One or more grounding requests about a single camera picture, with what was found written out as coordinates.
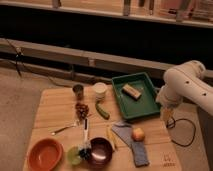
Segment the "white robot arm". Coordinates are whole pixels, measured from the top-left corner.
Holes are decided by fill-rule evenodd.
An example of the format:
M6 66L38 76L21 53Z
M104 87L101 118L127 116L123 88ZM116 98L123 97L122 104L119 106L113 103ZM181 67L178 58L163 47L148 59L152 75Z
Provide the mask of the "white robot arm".
M161 105L160 118L167 122L187 98L213 116L213 87L203 81L206 68L197 60L191 60L166 70L165 84L160 88L156 101Z

